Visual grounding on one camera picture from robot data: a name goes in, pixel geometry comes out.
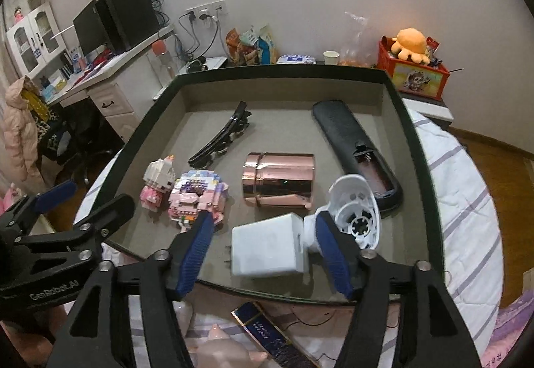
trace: pink building block toy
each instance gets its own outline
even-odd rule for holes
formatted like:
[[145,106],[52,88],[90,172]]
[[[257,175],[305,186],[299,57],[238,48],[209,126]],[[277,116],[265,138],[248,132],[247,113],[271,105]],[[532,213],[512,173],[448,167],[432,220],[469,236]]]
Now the pink building block toy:
[[146,168],[145,175],[143,175],[145,187],[139,196],[143,208],[156,212],[164,194],[170,192],[176,180],[173,160],[174,156],[170,155],[152,162]]
[[198,212],[207,210],[213,214],[213,222],[217,225],[224,219],[227,197],[228,184],[215,172],[192,170],[183,173],[169,197],[169,217],[187,230]]

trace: bedside table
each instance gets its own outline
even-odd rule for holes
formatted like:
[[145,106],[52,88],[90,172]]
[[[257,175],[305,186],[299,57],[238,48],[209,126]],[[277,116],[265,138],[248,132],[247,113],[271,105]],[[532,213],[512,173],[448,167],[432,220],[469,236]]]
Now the bedside table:
[[416,110],[421,115],[426,116],[430,120],[446,130],[455,120],[451,111],[443,100],[434,100],[432,98],[423,97],[422,95],[414,95],[400,92],[400,97],[404,105],[412,110]]

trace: pink coat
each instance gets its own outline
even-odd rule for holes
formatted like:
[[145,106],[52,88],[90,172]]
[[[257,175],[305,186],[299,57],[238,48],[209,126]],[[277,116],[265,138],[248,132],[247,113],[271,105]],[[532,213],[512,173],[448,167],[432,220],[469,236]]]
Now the pink coat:
[[24,86],[24,77],[7,88],[4,110],[5,149],[11,157],[11,163],[21,181],[28,175],[37,176],[37,126],[28,109],[28,102],[20,92]]

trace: rose gold cup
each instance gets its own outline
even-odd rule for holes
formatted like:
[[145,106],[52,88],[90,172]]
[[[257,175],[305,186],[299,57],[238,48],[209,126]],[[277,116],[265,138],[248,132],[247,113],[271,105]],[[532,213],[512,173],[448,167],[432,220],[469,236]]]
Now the rose gold cup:
[[312,204],[313,154],[250,153],[243,167],[243,196],[253,207]]

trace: tray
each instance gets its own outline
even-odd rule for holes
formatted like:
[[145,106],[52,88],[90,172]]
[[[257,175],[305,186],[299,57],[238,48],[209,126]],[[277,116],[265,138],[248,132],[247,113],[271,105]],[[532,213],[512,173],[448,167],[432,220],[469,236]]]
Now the tray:
[[437,204],[428,166],[401,99],[386,73],[341,66],[254,66],[178,76],[145,116],[111,168],[94,208],[118,193],[137,202],[133,219],[109,244],[139,259],[167,248],[177,227],[167,215],[143,209],[138,202],[147,165],[169,154],[176,173],[190,169],[187,160],[232,115],[239,100],[247,102],[250,126],[226,155],[209,169],[229,184],[225,221],[216,232],[200,271],[205,285],[255,298],[305,303],[344,303],[329,280],[318,254],[310,272],[274,278],[231,275],[231,229],[235,226],[303,210],[253,208],[242,197],[242,165],[249,152],[313,153],[316,159],[314,204],[326,203],[333,181],[343,174],[311,107],[325,99],[342,99],[382,153],[404,189],[402,206],[382,217],[378,252],[387,260],[413,264],[430,260],[443,270],[443,245]]

